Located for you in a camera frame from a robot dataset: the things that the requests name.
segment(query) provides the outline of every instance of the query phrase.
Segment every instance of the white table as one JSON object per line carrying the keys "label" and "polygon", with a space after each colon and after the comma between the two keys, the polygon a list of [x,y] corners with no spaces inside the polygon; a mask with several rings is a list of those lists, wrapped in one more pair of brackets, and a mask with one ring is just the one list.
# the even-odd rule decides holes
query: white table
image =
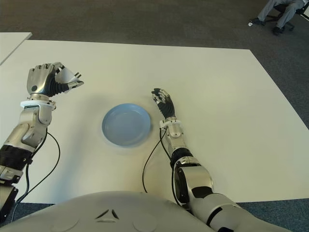
{"label": "white table", "polygon": [[[210,171],[216,192],[236,202],[309,197],[309,131],[249,50],[25,41],[0,67],[1,143],[28,96],[28,70],[56,61],[80,72],[85,84],[52,98],[57,109],[49,131],[60,143],[60,164],[25,202],[142,191],[143,165],[163,118],[151,98],[154,87],[172,96],[187,144]],[[148,139],[134,148],[111,145],[101,132],[107,111],[125,102],[142,106],[152,120]],[[31,165],[32,185],[56,158],[48,138]],[[146,170],[149,193],[172,200],[170,173],[159,148]],[[17,186],[22,194],[25,178]]]}
{"label": "white table", "polygon": [[24,41],[30,38],[30,32],[1,32],[0,33],[0,65]]}

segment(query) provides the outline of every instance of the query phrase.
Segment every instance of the shoe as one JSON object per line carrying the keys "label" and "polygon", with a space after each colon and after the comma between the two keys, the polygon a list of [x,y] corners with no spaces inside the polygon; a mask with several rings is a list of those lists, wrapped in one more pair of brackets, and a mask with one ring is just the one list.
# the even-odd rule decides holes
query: shoe
{"label": "shoe", "polygon": [[272,33],[274,33],[274,35],[279,35],[280,33],[283,33],[283,28],[278,28],[278,27],[274,27],[274,29],[272,30]]}
{"label": "shoe", "polygon": [[265,26],[265,22],[263,22],[263,21],[259,20],[259,18],[254,18],[254,19],[251,19],[251,20],[250,20],[250,22],[251,22],[251,23],[253,23],[253,24],[257,24],[257,25],[263,25],[263,26]]}

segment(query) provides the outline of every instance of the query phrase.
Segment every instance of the gray carpet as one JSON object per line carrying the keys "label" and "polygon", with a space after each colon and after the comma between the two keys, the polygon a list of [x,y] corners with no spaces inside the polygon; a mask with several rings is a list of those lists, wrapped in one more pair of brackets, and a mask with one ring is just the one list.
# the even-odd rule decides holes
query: gray carpet
{"label": "gray carpet", "polygon": [[[309,128],[309,22],[296,15],[294,31],[278,37],[274,23],[248,27],[266,1],[1,0],[0,32],[31,31],[34,40],[250,49]],[[309,231],[308,200],[241,206],[294,232]],[[16,218],[37,207],[22,204]]]}

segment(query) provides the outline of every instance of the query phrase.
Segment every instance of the blue plate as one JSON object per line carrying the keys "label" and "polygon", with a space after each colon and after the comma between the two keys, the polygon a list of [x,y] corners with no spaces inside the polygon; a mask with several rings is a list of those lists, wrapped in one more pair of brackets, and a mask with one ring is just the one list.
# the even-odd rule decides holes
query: blue plate
{"label": "blue plate", "polygon": [[105,137],[113,144],[131,146],[145,139],[150,131],[148,113],[135,104],[115,106],[102,122]]}

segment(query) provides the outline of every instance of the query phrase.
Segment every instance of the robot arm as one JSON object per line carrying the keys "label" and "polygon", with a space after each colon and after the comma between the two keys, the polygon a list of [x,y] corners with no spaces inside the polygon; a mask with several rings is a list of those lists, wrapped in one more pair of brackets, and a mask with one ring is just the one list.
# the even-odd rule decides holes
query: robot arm
{"label": "robot arm", "polygon": [[19,182],[23,169],[32,163],[35,149],[46,136],[52,120],[55,102],[49,100],[58,93],[70,91],[83,84],[61,63],[38,65],[30,69],[27,90],[30,97],[21,102],[24,110],[18,125],[0,149],[0,221],[10,212],[18,193],[12,184]]}
{"label": "robot arm", "polygon": [[167,131],[170,165],[179,203],[188,206],[195,217],[216,232],[288,232],[257,219],[226,196],[213,193],[209,172],[193,157],[184,142],[181,122],[175,116],[169,94],[159,88],[155,88],[152,94],[165,117],[160,121],[160,128]]}

